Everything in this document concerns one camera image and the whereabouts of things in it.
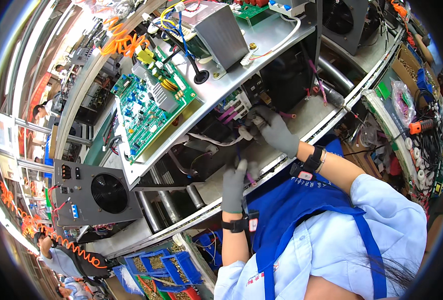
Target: bracelet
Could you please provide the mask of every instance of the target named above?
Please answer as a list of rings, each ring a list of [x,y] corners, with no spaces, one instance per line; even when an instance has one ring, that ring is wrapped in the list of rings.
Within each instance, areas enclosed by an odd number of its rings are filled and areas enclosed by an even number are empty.
[[[320,170],[321,170],[321,166],[325,163],[325,159],[327,159],[327,150],[326,150],[326,149],[323,149],[323,151],[325,152],[325,153],[324,153],[324,156],[323,156],[323,160],[321,161],[321,163],[320,163],[320,165],[318,166],[318,168],[314,171],[315,173],[320,172]]]

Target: blue terminal block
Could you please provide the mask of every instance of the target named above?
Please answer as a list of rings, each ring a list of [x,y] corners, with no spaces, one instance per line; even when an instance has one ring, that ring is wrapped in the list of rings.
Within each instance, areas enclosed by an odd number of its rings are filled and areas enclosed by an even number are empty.
[[[72,204],[72,213],[73,213],[73,218],[78,219],[78,208],[76,204]]]

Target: screwdriver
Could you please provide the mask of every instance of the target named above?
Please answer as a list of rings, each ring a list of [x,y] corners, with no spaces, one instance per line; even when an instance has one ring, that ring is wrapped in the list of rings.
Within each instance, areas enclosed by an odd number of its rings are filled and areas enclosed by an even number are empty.
[[[411,135],[416,135],[433,128],[433,119],[421,120],[408,125]]]

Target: yellow wire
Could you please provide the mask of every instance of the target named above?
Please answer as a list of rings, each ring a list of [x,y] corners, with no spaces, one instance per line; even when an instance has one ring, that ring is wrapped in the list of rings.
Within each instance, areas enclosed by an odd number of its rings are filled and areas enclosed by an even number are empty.
[[[161,13],[161,15],[160,15],[160,24],[161,24],[161,26],[163,26],[163,27],[169,29],[169,28],[166,27],[165,24],[164,24],[164,22],[166,21],[166,22],[171,23],[173,26],[177,27],[177,25],[176,25],[174,22],[165,19],[165,15],[168,13],[168,11],[171,11],[172,8],[174,8],[175,5],[177,5],[177,4],[180,3],[180,2],[177,2],[177,3],[175,3],[175,4],[173,4],[173,5],[169,6],[169,7],[167,7],[167,8]]]

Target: plastic bag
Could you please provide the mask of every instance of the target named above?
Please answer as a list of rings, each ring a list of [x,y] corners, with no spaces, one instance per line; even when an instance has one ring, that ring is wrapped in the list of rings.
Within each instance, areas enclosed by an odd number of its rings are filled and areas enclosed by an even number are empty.
[[[410,91],[402,81],[391,81],[391,101],[401,123],[408,128],[417,114]]]
[[[134,0],[72,0],[72,2],[75,5],[81,7],[83,11],[88,12],[102,20],[110,19],[113,17],[124,19],[135,8]]]

